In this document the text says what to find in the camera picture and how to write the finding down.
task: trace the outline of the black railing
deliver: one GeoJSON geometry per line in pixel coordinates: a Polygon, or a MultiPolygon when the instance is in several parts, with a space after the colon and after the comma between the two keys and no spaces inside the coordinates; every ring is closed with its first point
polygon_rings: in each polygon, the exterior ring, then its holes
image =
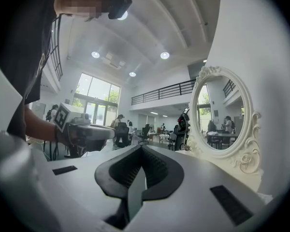
{"type": "Polygon", "coordinates": [[[178,83],[170,85],[167,87],[162,87],[151,92],[147,92],[142,95],[132,97],[131,105],[136,105],[144,102],[152,102],[155,100],[161,100],[173,96],[185,95],[192,93],[195,80],[186,81],[183,83],[178,83]]]}
{"type": "Polygon", "coordinates": [[[50,43],[50,58],[53,62],[53,66],[55,69],[56,76],[58,81],[60,81],[63,73],[60,62],[60,53],[59,53],[59,29],[61,23],[61,15],[57,16],[53,21],[52,25],[52,38],[50,43]]]}
{"type": "Polygon", "coordinates": [[[229,80],[227,82],[227,84],[225,85],[225,87],[223,88],[224,95],[227,97],[228,94],[230,94],[233,91],[234,88],[235,88],[234,82],[229,80]]]}

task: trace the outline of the large window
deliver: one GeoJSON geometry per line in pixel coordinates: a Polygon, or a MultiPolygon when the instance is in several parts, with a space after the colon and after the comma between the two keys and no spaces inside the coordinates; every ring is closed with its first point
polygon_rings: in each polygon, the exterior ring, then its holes
{"type": "Polygon", "coordinates": [[[198,98],[198,121],[201,130],[207,131],[208,122],[212,120],[211,103],[207,85],[204,85],[198,98]]]}
{"type": "Polygon", "coordinates": [[[119,93],[120,87],[83,73],[72,106],[89,114],[92,124],[110,126],[117,116],[119,93]]]}

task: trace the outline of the tree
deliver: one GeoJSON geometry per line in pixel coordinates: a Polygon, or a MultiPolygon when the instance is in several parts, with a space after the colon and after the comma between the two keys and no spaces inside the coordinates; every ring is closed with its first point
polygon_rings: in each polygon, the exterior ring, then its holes
{"type": "Polygon", "coordinates": [[[208,93],[203,94],[202,104],[209,104],[209,96],[208,96],[208,93]]]}
{"type": "Polygon", "coordinates": [[[110,97],[109,97],[109,102],[117,103],[119,97],[119,92],[111,90],[110,92],[110,97]]]}
{"type": "Polygon", "coordinates": [[[210,114],[211,112],[211,109],[208,107],[208,108],[200,108],[200,115],[208,115],[210,114]]]}
{"type": "Polygon", "coordinates": [[[78,88],[79,88],[79,84],[78,84],[77,87],[76,87],[76,91],[75,91],[76,94],[79,93],[79,90],[77,90],[78,88]]]}
{"type": "Polygon", "coordinates": [[[72,102],[72,106],[84,107],[81,101],[78,98],[74,98],[72,102]]]}

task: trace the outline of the black t-shirt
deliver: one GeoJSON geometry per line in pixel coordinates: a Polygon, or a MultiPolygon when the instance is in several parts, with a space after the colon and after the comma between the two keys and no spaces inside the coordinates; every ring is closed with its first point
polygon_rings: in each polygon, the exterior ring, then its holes
{"type": "Polygon", "coordinates": [[[1,0],[0,68],[23,97],[8,132],[23,139],[24,106],[40,99],[42,69],[48,59],[52,23],[56,18],[54,1],[1,0]]]}

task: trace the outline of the glass door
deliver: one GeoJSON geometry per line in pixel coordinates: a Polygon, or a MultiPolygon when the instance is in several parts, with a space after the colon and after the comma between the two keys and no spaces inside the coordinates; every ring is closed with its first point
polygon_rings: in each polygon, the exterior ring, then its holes
{"type": "Polygon", "coordinates": [[[86,113],[89,115],[90,123],[94,124],[95,114],[96,114],[96,104],[87,103],[86,113]]]}
{"type": "Polygon", "coordinates": [[[105,117],[105,106],[98,105],[98,109],[96,112],[96,121],[94,124],[104,125],[104,117],[105,117]]]}

